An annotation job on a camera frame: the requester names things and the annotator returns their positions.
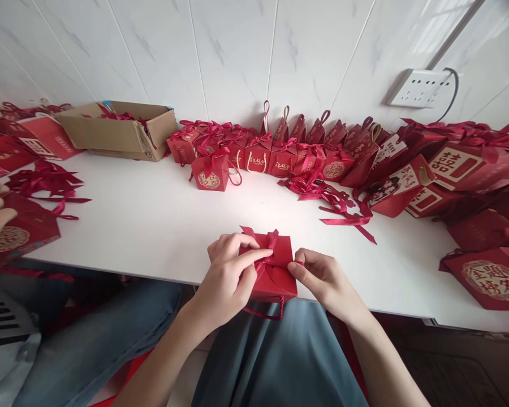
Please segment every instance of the left hand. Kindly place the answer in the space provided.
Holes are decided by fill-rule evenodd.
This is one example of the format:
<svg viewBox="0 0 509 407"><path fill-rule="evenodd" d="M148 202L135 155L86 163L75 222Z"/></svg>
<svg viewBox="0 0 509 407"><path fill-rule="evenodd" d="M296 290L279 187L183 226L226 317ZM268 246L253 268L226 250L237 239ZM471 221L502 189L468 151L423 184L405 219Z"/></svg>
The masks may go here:
<svg viewBox="0 0 509 407"><path fill-rule="evenodd" d="M240 246L250 247L238 256ZM208 247L211 266L194 297L182 309L208 335L232 319L246 306L256 281L253 263L271 256L248 235L222 235Z"/></svg>

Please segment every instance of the white tiled wall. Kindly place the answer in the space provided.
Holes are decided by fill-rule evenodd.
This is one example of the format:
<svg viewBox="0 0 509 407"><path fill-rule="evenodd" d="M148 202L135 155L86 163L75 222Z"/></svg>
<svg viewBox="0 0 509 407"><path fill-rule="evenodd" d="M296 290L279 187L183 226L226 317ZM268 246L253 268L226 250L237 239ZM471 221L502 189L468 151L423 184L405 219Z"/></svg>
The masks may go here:
<svg viewBox="0 0 509 407"><path fill-rule="evenodd" d="M406 68L426 68L475 0L0 1L0 102L119 99L178 119L260 122L285 105L308 125L371 115L436 120L444 109L382 103ZM449 121L509 122L509 0L485 0L437 63L463 74Z"/></svg>

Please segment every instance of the right hand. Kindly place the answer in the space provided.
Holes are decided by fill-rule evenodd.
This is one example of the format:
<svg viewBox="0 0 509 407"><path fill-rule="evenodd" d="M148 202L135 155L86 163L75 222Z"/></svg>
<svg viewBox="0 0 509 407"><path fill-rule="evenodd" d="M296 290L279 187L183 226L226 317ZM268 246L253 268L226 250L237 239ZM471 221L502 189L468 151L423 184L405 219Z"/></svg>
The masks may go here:
<svg viewBox="0 0 509 407"><path fill-rule="evenodd" d="M304 262L305 267L296 262ZM302 248L288 270L327 311L351 328L360 329L371 321L370 311L335 258Z"/></svg>

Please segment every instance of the red ribbon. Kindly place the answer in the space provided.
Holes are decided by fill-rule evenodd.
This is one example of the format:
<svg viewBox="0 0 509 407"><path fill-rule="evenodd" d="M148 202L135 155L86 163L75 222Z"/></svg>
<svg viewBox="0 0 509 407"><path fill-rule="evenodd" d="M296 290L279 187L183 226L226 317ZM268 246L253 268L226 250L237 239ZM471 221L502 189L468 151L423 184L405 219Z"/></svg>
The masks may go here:
<svg viewBox="0 0 509 407"><path fill-rule="evenodd" d="M56 217L69 220L77 220L78 217L62 215L66 208L66 202L75 202L83 204L91 201L86 198L74 198L75 189L81 187L83 181L74 177L76 172L68 172L61 166L49 161L36 161L34 171L22 170L10 176L10 181L6 183L11 190L19 192L28 198L34 198L47 202L58 202L58 205L51 211ZM46 190L49 191L48 198L39 198L32 194ZM53 196L62 196L62 198L53 198Z"/></svg>

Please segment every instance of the white table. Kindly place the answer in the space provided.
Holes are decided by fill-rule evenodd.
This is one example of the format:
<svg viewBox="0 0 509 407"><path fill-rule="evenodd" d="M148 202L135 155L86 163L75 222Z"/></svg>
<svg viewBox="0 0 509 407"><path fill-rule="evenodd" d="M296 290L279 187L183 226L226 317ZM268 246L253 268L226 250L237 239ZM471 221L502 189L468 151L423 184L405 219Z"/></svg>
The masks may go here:
<svg viewBox="0 0 509 407"><path fill-rule="evenodd" d="M297 201L270 175L242 172L243 184L226 192L189 183L190 166L98 157L83 153L59 162L85 185L59 220L62 237L27 258L147 278L200 284L209 266L206 247L223 233L250 226L278 229L292 248L334 256L372 311L435 319L443 326L509 331L509 311L484 310L438 262L456 247L444 225L409 214L375 214L366 229L378 245L351 226L327 226L322 201ZM298 296L314 300L303 286Z"/></svg>

